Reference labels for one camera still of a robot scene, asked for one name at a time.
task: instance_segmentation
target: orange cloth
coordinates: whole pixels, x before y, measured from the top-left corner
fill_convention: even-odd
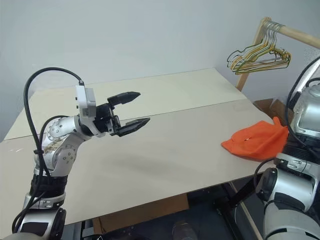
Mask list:
[[[273,124],[260,121],[255,125],[234,133],[221,145],[230,153],[255,160],[275,157],[284,148],[288,138],[288,127],[281,126],[279,118]]]

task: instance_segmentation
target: cardboard box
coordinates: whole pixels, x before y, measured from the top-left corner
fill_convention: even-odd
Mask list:
[[[95,234],[105,234],[187,209],[188,198],[184,193],[96,217],[92,220],[93,229]]]
[[[275,101],[272,98],[258,100],[258,101],[255,101],[253,105],[255,105],[260,111],[267,114],[270,118],[278,117],[283,126],[287,125],[285,121],[286,105],[283,102],[281,102],[279,99],[276,99]],[[294,116],[293,111],[289,109],[288,110],[289,123],[291,123],[293,116]]]

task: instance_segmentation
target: white wall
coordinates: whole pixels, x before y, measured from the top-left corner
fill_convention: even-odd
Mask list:
[[[319,10],[318,0],[0,0],[0,140],[40,68],[64,67],[95,83],[215,67],[235,84],[226,58],[252,43],[262,17],[320,37]],[[251,100],[286,95],[319,54],[284,36],[278,46],[292,63],[251,74],[243,90]],[[46,73],[35,86],[75,83]]]

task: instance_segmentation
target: white table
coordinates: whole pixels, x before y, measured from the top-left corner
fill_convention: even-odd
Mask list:
[[[259,163],[230,154],[220,143],[239,129],[271,120],[227,83],[213,88],[220,96],[217,102],[209,98],[201,103],[207,105],[203,107],[194,104],[192,109],[179,111],[167,108],[166,113],[151,116],[149,123],[135,133],[94,137],[81,145],[66,186],[66,224],[252,175]],[[224,90],[240,99],[224,98]],[[178,100],[182,94],[173,95]],[[145,105],[154,106],[148,101]],[[160,108],[150,111],[155,113]],[[12,220],[30,188],[34,148],[31,136],[0,144],[0,238],[10,233]]]

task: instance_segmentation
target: wooden clothes rack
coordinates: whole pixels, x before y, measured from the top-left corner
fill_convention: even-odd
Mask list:
[[[271,17],[264,17],[261,20],[260,25],[259,25],[259,27],[258,27],[258,29],[256,31],[256,34],[254,36],[254,39],[253,39],[253,45],[259,44],[262,41],[262,39],[264,38],[263,26],[264,26],[265,22],[269,22],[269,21],[271,21]],[[290,28],[288,26],[282,26],[282,27],[280,27],[280,29],[277,32],[282,34],[282,35],[285,35],[285,36],[287,36],[289,38],[298,40],[298,41],[300,41],[302,43],[305,43],[305,44],[308,44],[308,45],[310,45],[312,47],[320,49],[320,39],[316,38],[316,37],[314,37],[312,35],[306,34],[306,33],[302,32],[302,31],[295,30],[295,29]],[[239,91],[242,91],[242,88],[244,87],[248,76],[249,76],[249,73],[244,73],[238,78],[238,81],[237,81],[235,87]]]

